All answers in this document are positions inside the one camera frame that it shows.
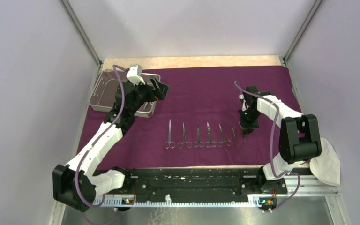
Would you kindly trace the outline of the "metal tweezers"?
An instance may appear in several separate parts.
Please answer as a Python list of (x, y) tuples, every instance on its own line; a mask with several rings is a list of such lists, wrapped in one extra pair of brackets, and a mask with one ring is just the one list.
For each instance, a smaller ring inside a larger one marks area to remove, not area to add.
[(234, 144), (235, 144), (236, 147), (238, 147), (239, 144), (238, 144), (237, 134), (236, 134), (236, 131), (235, 131), (235, 125), (231, 124), (231, 127), (232, 127), (232, 133), (233, 133), (233, 137), (234, 137)]
[(244, 133), (243, 133), (243, 126), (241, 124), (241, 122), (239, 121), (239, 127), (240, 127), (240, 132), (241, 132), (241, 136), (242, 136), (242, 140), (244, 143), (246, 143), (246, 139), (245, 139), (245, 136), (244, 136)]

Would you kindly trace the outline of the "small curved hemostat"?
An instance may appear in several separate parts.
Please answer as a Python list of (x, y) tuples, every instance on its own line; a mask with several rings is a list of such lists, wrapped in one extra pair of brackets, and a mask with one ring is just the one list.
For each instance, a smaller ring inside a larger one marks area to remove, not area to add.
[(219, 124), (219, 130), (220, 130), (220, 135), (221, 135), (221, 141), (219, 141), (217, 144), (218, 144), (218, 147), (222, 148), (224, 146), (231, 146), (232, 142), (231, 140), (227, 139), (226, 136), (225, 136), (225, 133), (221, 127), (221, 124)]

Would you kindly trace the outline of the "surgical scissors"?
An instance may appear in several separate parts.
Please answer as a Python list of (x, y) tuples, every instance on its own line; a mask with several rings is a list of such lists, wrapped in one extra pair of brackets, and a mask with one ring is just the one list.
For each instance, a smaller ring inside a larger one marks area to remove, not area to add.
[(211, 135), (211, 128), (210, 124), (207, 122), (207, 134), (208, 134), (208, 141), (205, 143), (206, 148), (214, 148), (217, 146), (217, 143), (213, 141), (212, 135)]

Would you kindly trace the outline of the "small metal scissors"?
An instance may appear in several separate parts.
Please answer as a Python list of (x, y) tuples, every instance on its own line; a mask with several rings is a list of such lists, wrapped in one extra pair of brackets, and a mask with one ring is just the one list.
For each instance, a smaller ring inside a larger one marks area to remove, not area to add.
[(203, 148), (204, 147), (204, 142), (201, 140), (201, 132), (200, 132), (199, 122), (197, 122), (196, 141), (194, 142), (193, 146), (195, 148)]

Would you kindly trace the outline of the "surgical forceps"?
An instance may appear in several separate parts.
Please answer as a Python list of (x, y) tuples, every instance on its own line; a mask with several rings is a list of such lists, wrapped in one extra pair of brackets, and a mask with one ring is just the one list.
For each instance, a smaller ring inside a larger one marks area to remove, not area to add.
[(168, 124), (168, 140), (164, 143), (165, 149), (174, 149), (175, 148), (175, 142), (172, 141), (172, 123), (171, 120), (169, 120)]

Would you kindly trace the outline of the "metal mesh instrument tray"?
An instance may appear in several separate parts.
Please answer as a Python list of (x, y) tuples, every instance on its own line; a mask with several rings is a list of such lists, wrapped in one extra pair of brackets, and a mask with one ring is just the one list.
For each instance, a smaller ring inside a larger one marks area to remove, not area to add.
[[(95, 111), (109, 112), (115, 103), (115, 93), (119, 86), (119, 81), (112, 69), (107, 69), (98, 76), (93, 93), (89, 100), (89, 105)], [(145, 103), (135, 113), (137, 117), (152, 117), (156, 107), (156, 102)]]

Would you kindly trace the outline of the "surgical clamp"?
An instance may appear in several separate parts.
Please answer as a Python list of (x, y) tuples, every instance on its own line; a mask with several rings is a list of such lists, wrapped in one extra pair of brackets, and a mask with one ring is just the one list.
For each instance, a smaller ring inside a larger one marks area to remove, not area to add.
[(182, 149), (184, 147), (191, 148), (192, 143), (187, 140), (187, 134), (185, 129), (184, 122), (182, 123), (182, 141), (178, 143), (178, 148)]

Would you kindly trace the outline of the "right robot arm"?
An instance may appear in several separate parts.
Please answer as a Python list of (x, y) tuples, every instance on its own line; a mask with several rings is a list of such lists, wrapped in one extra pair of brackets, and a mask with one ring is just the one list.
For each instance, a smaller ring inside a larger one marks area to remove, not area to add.
[(322, 153), (318, 119), (302, 114), (282, 102), (270, 91), (260, 92), (256, 86), (240, 89), (242, 103), (240, 127), (243, 136), (259, 128), (258, 118), (266, 115), (273, 124), (270, 132), (270, 161), (256, 177), (256, 187), (269, 193), (293, 168)]

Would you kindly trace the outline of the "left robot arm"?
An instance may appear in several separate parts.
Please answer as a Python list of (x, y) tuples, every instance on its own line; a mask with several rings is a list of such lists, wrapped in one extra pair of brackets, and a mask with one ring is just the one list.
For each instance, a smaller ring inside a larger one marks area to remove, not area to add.
[(112, 190), (121, 194), (130, 191), (132, 182), (127, 173), (114, 167), (95, 175), (104, 157), (129, 131), (135, 122), (136, 111), (145, 103), (164, 100), (169, 86), (155, 77), (151, 85), (142, 78), (129, 78), (119, 83), (115, 102), (98, 131), (82, 150), (65, 165), (57, 165), (52, 172), (52, 195), (54, 200), (80, 212), (94, 208), (94, 200), (104, 197)]

